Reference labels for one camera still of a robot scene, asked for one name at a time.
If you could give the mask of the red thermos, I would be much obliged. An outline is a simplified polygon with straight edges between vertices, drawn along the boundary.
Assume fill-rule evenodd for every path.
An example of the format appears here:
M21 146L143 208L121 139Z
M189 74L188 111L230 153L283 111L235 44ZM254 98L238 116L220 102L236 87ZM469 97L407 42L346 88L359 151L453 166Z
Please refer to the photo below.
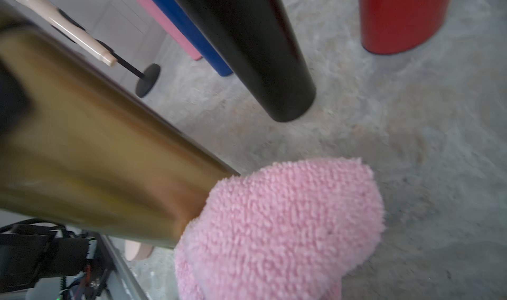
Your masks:
M363 47L397 54L430 39L443 25L450 0L359 0Z

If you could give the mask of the blue thermos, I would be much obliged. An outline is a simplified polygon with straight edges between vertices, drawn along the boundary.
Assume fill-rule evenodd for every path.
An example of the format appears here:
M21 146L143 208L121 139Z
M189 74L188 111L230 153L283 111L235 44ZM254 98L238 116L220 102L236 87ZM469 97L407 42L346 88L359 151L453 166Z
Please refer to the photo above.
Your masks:
M229 76L233 71L220 57L218 52L208 42L200 30L194 25L186 12L175 0L152 0L162 13L179 29L185 38L195 47L200 55L222 77Z

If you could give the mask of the pink oval soap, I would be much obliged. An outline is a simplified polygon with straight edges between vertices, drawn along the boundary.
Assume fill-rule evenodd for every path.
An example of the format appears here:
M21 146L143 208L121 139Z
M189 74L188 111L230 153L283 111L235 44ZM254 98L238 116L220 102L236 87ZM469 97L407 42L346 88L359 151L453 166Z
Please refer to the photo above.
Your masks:
M152 245L137 241L125 240L124 256L127 261L140 261L150 257L154 250Z

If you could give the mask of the pink cloth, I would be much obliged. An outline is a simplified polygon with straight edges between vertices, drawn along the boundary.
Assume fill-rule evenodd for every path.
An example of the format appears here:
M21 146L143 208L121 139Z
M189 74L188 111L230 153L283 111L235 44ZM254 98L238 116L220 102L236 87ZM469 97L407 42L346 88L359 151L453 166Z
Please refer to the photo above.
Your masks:
M275 163L219 181L174 250L181 299L340 299L376 250L384 201L360 159Z

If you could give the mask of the pink thermos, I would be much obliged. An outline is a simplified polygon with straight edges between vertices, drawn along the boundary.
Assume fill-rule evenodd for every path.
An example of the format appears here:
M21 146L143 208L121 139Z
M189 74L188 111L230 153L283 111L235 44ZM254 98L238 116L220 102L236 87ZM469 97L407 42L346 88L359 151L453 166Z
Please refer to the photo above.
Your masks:
M152 0L136 1L182 47L182 49L190 55L193 60L198 61L202 59L202 55L199 51L187 40L182 32L165 16L165 14Z

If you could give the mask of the beige microphone on black stand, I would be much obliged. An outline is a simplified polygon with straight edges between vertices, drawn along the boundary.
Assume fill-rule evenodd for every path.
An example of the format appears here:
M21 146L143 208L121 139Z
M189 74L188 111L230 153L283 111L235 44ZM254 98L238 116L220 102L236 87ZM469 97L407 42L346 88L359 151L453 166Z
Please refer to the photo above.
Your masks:
M135 87L135 94L139 98L145 97L157 83L161 73L158 64L149 65L144 71L138 70L129 62L118 55L111 47L93 38L88 32L71 19L63 10L54 6L47 0L14 0L32 10L42 19L47 21L55 30L67 37L71 42L79 45L88 54L91 54L100 62L112 67L117 64L129 70L139 78Z

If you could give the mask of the gold thermos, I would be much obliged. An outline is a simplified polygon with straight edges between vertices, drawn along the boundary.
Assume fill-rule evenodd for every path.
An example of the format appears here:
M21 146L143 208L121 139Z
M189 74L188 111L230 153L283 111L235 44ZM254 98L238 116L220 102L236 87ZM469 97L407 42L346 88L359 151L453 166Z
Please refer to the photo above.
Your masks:
M1 208L172 247L234 170L1 12Z

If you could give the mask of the black thermos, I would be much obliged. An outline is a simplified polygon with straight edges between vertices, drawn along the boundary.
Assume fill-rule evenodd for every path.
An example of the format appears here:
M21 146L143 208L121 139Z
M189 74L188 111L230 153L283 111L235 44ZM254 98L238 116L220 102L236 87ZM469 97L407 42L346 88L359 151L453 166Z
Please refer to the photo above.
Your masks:
M282 0L175 0L267 114L305 114L316 86Z

